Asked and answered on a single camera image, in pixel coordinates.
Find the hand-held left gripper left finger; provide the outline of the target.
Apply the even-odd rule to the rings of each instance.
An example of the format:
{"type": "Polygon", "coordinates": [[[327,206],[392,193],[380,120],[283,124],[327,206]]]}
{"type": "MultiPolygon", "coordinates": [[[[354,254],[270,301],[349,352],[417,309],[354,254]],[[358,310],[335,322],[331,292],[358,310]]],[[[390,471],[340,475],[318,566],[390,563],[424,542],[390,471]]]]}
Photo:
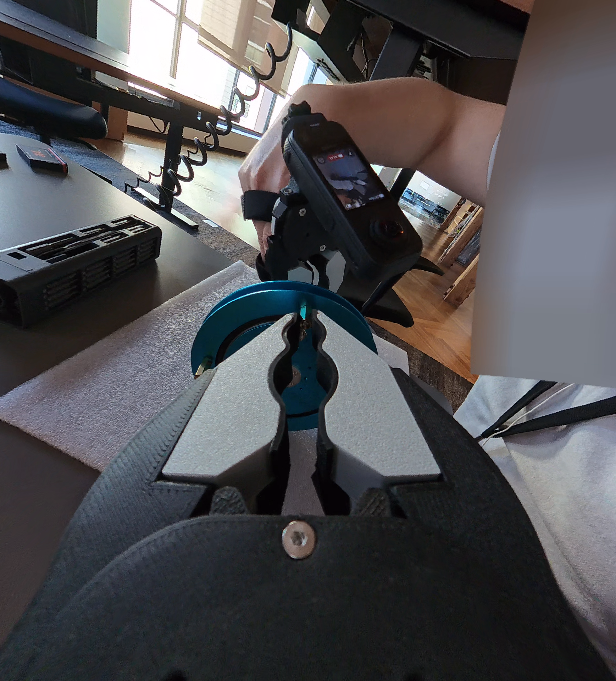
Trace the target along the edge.
{"type": "Polygon", "coordinates": [[[281,512],[290,468],[281,392],[292,380],[299,319],[284,315],[212,372],[162,468],[167,480],[232,486],[253,512],[281,512]]]}

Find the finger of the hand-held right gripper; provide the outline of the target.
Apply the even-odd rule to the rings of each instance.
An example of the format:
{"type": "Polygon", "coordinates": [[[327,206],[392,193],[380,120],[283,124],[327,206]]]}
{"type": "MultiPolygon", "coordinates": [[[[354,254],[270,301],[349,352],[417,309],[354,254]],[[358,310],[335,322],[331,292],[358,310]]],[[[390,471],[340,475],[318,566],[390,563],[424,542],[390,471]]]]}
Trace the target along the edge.
{"type": "Polygon", "coordinates": [[[337,292],[345,276],[346,260],[340,251],[325,250],[322,255],[327,262],[321,275],[321,286],[337,292]]]}

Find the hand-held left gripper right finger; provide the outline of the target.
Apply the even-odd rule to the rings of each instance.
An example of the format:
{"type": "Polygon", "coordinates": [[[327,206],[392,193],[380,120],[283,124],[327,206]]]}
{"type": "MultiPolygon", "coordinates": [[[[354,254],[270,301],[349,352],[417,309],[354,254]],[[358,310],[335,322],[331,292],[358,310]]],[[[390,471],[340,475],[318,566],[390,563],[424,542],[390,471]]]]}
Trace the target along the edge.
{"type": "Polygon", "coordinates": [[[312,312],[319,407],[312,481],[327,515],[367,489],[438,481],[440,468],[389,365],[321,311],[312,312]]]}

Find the blue metal wheel assembly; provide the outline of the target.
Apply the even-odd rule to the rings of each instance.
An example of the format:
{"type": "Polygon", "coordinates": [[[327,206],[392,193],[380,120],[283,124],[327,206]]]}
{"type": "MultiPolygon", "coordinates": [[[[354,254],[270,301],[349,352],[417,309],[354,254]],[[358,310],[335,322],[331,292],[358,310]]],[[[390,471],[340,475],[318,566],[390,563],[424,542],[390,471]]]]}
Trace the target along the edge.
{"type": "MultiPolygon", "coordinates": [[[[270,281],[243,287],[220,301],[207,315],[192,346],[192,372],[212,369],[249,343],[282,316],[297,312],[308,319],[313,310],[323,311],[348,333],[377,353],[368,324],[346,299],[328,289],[298,281],[270,281]]],[[[300,341],[292,366],[300,379],[284,389],[289,431],[317,428],[318,409],[326,391],[316,378],[317,353],[312,331],[300,341]]]]}

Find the person's right forearm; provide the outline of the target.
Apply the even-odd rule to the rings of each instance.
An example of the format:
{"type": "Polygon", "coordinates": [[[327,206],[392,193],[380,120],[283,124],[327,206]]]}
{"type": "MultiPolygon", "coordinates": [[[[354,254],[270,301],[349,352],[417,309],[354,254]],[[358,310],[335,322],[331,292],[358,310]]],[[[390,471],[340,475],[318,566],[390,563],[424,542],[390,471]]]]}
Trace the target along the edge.
{"type": "Polygon", "coordinates": [[[486,205],[489,159],[506,106],[412,77],[305,84],[289,100],[302,101],[344,126],[370,163],[419,171],[486,205]]]}

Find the wooden background desk black legs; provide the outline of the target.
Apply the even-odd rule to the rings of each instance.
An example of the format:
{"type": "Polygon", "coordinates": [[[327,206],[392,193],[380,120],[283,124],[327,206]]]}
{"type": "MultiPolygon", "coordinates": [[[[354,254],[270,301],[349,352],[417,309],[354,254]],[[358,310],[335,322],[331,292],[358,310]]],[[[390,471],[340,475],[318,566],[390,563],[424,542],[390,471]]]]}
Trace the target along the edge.
{"type": "Polygon", "coordinates": [[[80,104],[95,102],[104,116],[110,107],[116,107],[167,123],[165,170],[150,176],[159,199],[139,186],[129,190],[139,193],[149,208],[173,216],[191,231],[198,230],[197,222],[173,208],[174,197],[182,189],[176,175],[187,171],[187,177],[193,179],[194,166],[206,163],[207,151],[192,161],[184,160],[183,130],[210,132],[218,120],[216,110],[178,94],[174,87],[159,84],[154,76],[139,74],[132,55],[15,1],[0,1],[0,38],[23,48],[33,87],[80,104]]]}

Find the black standing desk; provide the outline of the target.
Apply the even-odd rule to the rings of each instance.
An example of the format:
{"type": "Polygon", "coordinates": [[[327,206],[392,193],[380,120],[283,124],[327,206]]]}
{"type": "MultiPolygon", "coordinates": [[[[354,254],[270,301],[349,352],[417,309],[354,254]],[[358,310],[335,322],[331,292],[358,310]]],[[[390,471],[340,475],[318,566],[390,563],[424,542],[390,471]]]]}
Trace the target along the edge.
{"type": "Polygon", "coordinates": [[[272,19],[305,38],[336,84],[420,78],[506,106],[530,13],[503,1],[336,1],[323,30],[308,1],[276,1],[272,19]]]}

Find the dark grey desk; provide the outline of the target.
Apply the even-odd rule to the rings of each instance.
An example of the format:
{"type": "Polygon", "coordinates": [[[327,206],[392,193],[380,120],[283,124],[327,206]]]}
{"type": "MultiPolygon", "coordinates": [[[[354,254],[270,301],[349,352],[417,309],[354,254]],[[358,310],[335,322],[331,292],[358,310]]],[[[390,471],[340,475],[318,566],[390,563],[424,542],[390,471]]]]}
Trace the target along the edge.
{"type": "MultiPolygon", "coordinates": [[[[106,219],[139,215],[162,229],[161,255],[38,326],[0,321],[0,396],[230,265],[85,168],[32,171],[0,133],[0,250],[106,219]]],[[[97,471],[0,421],[0,645],[39,588],[97,471]]]]}

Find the person's right hand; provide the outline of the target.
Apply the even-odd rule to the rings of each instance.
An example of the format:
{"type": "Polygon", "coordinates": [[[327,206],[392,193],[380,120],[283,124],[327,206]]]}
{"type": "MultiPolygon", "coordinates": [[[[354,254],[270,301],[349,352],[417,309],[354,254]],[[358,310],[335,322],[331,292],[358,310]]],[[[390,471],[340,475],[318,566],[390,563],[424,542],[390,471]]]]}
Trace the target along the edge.
{"type": "Polygon", "coordinates": [[[288,99],[261,139],[247,155],[238,171],[243,192],[243,217],[251,219],[253,211],[249,200],[255,199],[257,192],[278,193],[289,183],[289,170],[283,159],[281,119],[286,116],[292,105],[288,99]]]}

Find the white foam mat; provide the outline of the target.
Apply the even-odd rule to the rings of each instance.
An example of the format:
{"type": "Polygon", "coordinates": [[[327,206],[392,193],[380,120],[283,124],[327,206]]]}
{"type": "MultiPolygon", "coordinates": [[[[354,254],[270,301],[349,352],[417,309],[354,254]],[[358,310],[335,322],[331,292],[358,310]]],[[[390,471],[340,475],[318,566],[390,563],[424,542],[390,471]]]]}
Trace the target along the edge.
{"type": "MultiPolygon", "coordinates": [[[[212,369],[200,365],[201,372],[193,374],[196,334],[210,311],[228,295],[254,285],[251,279],[251,269],[239,262],[178,294],[0,397],[0,420],[104,470],[186,388],[198,387],[204,393],[212,372],[223,361],[212,369]]],[[[292,357],[307,330],[312,331],[314,311],[318,310],[311,311],[308,319],[299,316],[300,333],[292,357]]],[[[299,379],[292,366],[287,387],[299,379]]],[[[184,418],[184,428],[190,417],[184,418]]],[[[176,434],[175,444],[166,446],[166,461],[180,436],[176,434]]],[[[162,468],[158,478],[187,482],[167,480],[162,468]]]]}

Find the large window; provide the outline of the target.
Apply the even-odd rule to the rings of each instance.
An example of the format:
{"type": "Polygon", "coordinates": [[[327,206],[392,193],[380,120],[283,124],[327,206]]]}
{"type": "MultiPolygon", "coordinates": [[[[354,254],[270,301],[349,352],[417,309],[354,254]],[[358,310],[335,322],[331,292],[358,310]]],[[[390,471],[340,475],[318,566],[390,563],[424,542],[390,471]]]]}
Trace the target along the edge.
{"type": "Polygon", "coordinates": [[[274,1],[99,1],[97,36],[126,52],[140,75],[213,107],[240,107],[249,72],[269,73],[267,43],[281,55],[287,34],[274,1]]]}

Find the black screwdriver bit case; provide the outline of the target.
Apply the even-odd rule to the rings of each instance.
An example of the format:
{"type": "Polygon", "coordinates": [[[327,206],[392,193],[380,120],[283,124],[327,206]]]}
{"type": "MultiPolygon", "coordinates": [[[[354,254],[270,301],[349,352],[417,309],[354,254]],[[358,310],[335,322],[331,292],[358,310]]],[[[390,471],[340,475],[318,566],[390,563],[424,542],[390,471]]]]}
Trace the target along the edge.
{"type": "Polygon", "coordinates": [[[159,257],[161,229],[134,215],[0,251],[0,320],[26,328],[159,257]]]}

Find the person's white shirt torso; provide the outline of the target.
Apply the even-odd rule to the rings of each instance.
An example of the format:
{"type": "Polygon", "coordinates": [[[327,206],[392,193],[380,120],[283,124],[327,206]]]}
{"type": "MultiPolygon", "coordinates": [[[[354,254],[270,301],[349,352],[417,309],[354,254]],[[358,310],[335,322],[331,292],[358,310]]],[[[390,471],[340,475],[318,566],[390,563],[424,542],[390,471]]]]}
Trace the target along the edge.
{"type": "Polygon", "coordinates": [[[525,507],[556,581],[616,677],[616,414],[483,444],[525,507]]]}

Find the small black box red print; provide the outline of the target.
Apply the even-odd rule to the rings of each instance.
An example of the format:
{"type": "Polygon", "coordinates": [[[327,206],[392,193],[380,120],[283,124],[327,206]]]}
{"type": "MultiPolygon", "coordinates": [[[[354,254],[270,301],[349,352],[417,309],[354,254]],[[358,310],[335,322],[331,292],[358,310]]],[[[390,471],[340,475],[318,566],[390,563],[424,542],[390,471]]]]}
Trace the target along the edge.
{"type": "Polygon", "coordinates": [[[16,148],[32,169],[51,171],[65,176],[68,174],[67,162],[50,147],[17,144],[16,148]]]}

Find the dark blue office chair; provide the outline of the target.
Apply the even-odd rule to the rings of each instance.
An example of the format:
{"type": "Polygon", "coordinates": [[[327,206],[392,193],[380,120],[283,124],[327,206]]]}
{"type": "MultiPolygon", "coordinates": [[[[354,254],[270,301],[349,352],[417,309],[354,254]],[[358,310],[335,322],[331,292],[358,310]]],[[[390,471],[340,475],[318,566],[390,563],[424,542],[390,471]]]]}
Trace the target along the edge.
{"type": "Polygon", "coordinates": [[[0,78],[0,121],[33,127],[40,134],[100,140],[107,136],[104,117],[94,108],[56,99],[0,78]]]}

